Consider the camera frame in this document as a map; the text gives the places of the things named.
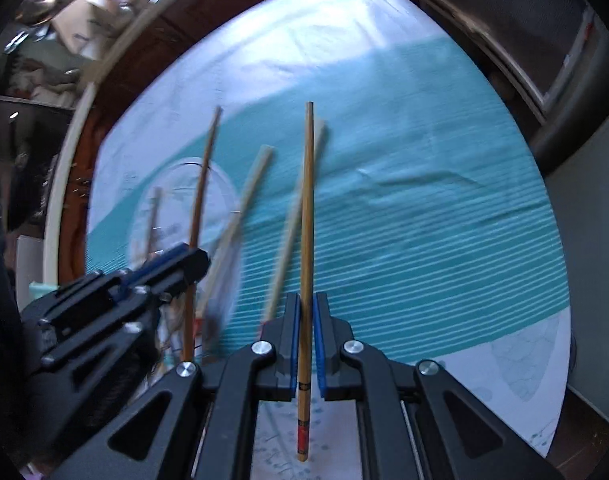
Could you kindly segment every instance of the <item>wall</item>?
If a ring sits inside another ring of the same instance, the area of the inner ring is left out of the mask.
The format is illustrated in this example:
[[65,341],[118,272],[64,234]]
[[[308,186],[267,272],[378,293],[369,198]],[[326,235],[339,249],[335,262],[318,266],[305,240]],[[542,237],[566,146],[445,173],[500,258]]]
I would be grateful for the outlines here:
[[609,118],[547,178],[565,250],[577,360],[569,386],[609,421]]

